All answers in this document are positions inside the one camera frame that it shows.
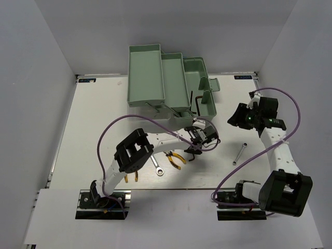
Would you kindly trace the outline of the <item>bent brown hex key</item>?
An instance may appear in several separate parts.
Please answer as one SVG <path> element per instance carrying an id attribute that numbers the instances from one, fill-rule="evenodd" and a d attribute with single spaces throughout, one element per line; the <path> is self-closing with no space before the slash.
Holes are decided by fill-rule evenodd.
<path id="1" fill-rule="evenodd" d="M 201 116 L 201 114 L 200 114 L 200 107 L 199 107 L 199 100 L 202 99 L 202 98 L 203 98 L 202 95 L 199 95 L 199 96 L 195 97 L 195 104 L 196 104 L 196 109 L 197 109 L 197 115 L 198 115 L 198 117 Z"/>

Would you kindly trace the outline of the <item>green cantilever toolbox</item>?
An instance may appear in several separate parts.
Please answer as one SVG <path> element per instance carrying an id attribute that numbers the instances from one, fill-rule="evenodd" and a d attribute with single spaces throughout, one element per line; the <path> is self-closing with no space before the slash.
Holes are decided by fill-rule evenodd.
<path id="1" fill-rule="evenodd" d="M 165 53 L 159 44 L 129 47 L 128 113 L 166 120 L 184 127 L 198 117 L 195 97 L 202 118 L 217 115 L 214 92 L 220 90 L 217 78 L 210 78 L 202 57 L 185 57 L 180 52 Z M 190 93 L 193 91 L 192 112 Z"/>

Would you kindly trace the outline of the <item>straight brown hex key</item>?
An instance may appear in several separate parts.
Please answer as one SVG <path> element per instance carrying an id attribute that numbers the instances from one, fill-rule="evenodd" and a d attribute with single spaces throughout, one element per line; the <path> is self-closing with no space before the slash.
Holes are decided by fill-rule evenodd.
<path id="1" fill-rule="evenodd" d="M 191 108 L 192 108 L 192 100 L 193 100 L 193 91 L 191 91 L 191 93 L 190 93 L 190 111 L 192 112 L 192 110 L 191 110 Z"/>

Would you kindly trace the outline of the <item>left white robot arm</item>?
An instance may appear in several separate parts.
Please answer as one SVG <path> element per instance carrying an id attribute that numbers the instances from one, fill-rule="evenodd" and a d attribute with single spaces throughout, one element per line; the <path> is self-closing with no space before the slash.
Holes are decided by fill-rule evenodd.
<path id="1" fill-rule="evenodd" d="M 219 136 L 213 126 L 201 129 L 197 126 L 182 128 L 166 133 L 146 133 L 138 128 L 130 133 L 117 146 L 114 158 L 108 169 L 105 168 L 100 153 L 102 133 L 97 143 L 97 157 L 102 168 L 102 178 L 90 185 L 90 196 L 93 203 L 104 207 L 109 203 L 115 187 L 130 173 L 140 170 L 153 155 L 169 150 L 183 150 L 186 153 L 200 155 L 206 151 L 204 146 L 218 141 Z"/>

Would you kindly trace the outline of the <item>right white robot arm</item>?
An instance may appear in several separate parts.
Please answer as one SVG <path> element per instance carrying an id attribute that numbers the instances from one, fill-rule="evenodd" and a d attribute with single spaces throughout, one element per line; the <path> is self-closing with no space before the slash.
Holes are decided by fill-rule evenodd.
<path id="1" fill-rule="evenodd" d="M 252 201 L 263 211 L 294 217 L 302 215 L 313 186 L 311 177 L 296 166 L 286 142 L 286 125 L 277 119 L 278 100 L 254 94 L 248 104 L 240 103 L 228 120 L 241 129 L 255 129 L 267 152 L 270 175 L 264 183 L 243 180 L 237 185 L 235 203 L 241 207 Z"/>

